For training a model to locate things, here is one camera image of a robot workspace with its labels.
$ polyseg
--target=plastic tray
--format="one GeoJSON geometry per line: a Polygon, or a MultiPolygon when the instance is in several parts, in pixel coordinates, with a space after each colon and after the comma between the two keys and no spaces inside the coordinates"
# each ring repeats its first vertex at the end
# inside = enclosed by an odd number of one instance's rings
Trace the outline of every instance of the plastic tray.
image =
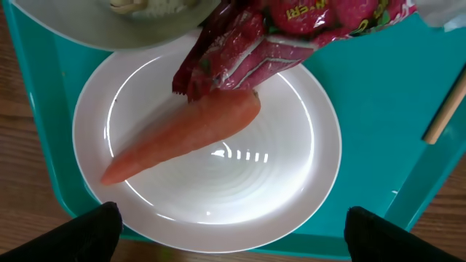
{"type": "MultiPolygon", "coordinates": [[[[68,213],[81,215],[98,203],[76,165],[72,116],[87,78],[110,53],[50,33],[8,0],[4,10],[55,195],[68,213]]],[[[309,221],[254,251],[349,259],[342,237],[346,212],[355,205],[411,229],[466,151],[465,102],[434,146],[422,141],[465,64],[465,43],[465,29],[444,33],[413,15],[308,59],[305,66],[325,87],[340,121],[339,176],[309,221]]],[[[128,229],[122,236],[144,239],[128,229]]]]}

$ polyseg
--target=white plate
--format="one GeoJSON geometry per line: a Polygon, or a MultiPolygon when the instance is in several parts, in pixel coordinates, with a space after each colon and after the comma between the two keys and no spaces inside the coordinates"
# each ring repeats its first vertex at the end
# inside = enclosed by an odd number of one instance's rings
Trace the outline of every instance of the white plate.
{"type": "Polygon", "coordinates": [[[257,87],[261,112],[233,137],[125,183],[99,184],[112,154],[186,102],[171,93],[171,81],[198,33],[154,49],[116,52],[95,70],[74,114],[76,159],[95,197],[116,202],[125,225],[139,234],[196,252],[247,250],[309,219],[339,169],[335,111],[302,65],[257,87]]]}

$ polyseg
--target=white bowl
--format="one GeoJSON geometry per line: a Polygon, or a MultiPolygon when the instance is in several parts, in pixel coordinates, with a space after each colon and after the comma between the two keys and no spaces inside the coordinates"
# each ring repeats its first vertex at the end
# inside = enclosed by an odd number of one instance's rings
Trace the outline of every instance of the white bowl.
{"type": "Polygon", "coordinates": [[[149,22],[114,13],[109,0],[12,0],[19,10],[52,32],[109,51],[154,47],[182,36],[207,18],[219,2],[202,0],[192,9],[149,22]]]}
{"type": "Polygon", "coordinates": [[[100,177],[150,122],[186,103],[171,81],[197,33],[154,49],[114,53],[90,77],[74,115],[79,168],[125,224],[171,247],[247,250],[303,224],[324,202],[341,157],[339,124],[325,91],[302,65],[257,87],[261,112],[243,131],[114,186],[100,177]]]}

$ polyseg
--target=wooden table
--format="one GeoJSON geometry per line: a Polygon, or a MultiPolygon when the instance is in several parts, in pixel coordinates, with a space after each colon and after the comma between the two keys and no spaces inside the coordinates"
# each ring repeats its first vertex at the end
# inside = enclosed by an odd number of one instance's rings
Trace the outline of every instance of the wooden table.
{"type": "MultiPolygon", "coordinates": [[[[52,192],[3,9],[0,9],[0,253],[70,218],[52,192]]],[[[414,227],[413,233],[466,260],[466,157],[414,227]]],[[[122,240],[112,261],[153,261],[161,247],[122,240]]],[[[166,261],[317,261],[277,255],[202,255],[171,250],[166,261]]]]}

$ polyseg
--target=black object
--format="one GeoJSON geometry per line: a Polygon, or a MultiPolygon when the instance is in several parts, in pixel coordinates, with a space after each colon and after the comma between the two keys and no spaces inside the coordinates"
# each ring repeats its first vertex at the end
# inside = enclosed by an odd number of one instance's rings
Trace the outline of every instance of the black object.
{"type": "Polygon", "coordinates": [[[462,261],[362,207],[349,209],[344,240],[353,262],[462,261]]]}
{"type": "Polygon", "coordinates": [[[123,229],[117,204],[107,202],[93,211],[0,255],[0,262],[110,261],[123,229]]]}

